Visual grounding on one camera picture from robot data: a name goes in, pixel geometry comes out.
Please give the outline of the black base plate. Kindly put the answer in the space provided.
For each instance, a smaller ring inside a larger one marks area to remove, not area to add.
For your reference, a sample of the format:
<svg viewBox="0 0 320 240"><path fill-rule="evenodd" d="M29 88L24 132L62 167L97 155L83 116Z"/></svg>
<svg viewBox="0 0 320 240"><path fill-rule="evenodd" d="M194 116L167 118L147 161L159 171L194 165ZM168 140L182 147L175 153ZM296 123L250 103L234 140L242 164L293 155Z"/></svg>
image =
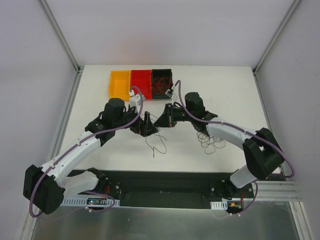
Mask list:
<svg viewBox="0 0 320 240"><path fill-rule="evenodd" d="M224 190L230 173L147 172L105 170L106 186L101 190L108 198L81 193L68 197L64 206L135 207L167 209L212 209L221 203L222 210L238 213L246 201L254 198L255 187L249 183L238 190Z"/></svg>

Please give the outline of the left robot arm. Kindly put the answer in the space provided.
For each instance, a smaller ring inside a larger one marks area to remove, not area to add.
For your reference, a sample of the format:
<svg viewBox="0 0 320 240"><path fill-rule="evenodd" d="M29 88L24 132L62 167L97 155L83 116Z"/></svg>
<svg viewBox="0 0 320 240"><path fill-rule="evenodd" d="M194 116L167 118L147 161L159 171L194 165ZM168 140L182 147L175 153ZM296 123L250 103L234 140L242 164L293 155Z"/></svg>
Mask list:
<svg viewBox="0 0 320 240"><path fill-rule="evenodd" d="M158 130L147 118L141 118L145 101L143 95L129 99L129 107L120 98L111 98L104 110L92 120L73 144L52 160L37 167L31 165L25 171L23 196L29 200L29 213L36 218L33 207L40 214L49 215L59 208L63 200L86 191L96 195L107 193L106 175L91 167L76 176L69 176L86 157L101 148L116 134L116 131L130 129L143 137Z"/></svg>

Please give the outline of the yellow plastic bin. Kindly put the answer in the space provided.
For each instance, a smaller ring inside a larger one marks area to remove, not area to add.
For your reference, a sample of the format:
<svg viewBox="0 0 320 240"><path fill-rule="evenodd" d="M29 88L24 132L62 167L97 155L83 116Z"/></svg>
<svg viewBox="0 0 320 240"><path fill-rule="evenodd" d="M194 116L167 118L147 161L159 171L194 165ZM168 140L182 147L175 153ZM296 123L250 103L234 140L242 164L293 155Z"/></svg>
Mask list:
<svg viewBox="0 0 320 240"><path fill-rule="evenodd" d="M131 71L112 70L110 72L108 93L109 98L119 98L128 101L130 98Z"/></svg>

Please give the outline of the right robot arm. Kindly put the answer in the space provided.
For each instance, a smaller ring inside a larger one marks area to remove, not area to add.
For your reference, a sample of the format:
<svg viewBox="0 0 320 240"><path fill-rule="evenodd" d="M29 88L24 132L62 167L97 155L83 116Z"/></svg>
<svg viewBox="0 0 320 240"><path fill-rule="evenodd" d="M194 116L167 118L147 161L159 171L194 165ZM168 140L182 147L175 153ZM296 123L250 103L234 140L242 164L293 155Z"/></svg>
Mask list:
<svg viewBox="0 0 320 240"><path fill-rule="evenodd" d="M194 129L207 137L220 138L244 152L245 165L237 169L217 187L215 192L225 199L237 197L243 187L257 180L265 180L285 160L274 135L267 128L246 130L206 110L197 92L184 97L185 104L167 103L155 126L172 128L178 122L190 122Z"/></svg>

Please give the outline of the red plastic bin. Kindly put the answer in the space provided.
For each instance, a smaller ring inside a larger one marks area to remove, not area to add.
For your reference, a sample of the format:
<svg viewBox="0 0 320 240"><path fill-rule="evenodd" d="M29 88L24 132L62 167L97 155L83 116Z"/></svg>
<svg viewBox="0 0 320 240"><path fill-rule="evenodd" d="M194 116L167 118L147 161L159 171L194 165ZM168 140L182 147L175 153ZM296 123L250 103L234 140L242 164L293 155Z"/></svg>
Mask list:
<svg viewBox="0 0 320 240"><path fill-rule="evenodd" d="M147 100L152 99L152 70L131 70L130 86L136 86Z"/></svg>

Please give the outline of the black plastic bin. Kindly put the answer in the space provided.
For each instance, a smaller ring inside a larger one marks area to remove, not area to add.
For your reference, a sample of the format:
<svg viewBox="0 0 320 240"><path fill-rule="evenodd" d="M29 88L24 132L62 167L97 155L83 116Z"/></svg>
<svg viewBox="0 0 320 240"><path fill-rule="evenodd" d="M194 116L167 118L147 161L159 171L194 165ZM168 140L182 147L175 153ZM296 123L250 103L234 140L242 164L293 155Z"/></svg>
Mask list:
<svg viewBox="0 0 320 240"><path fill-rule="evenodd" d="M151 84L152 84L152 99L165 100L169 99L165 92L173 86L173 74L171 69L152 69Z"/></svg>

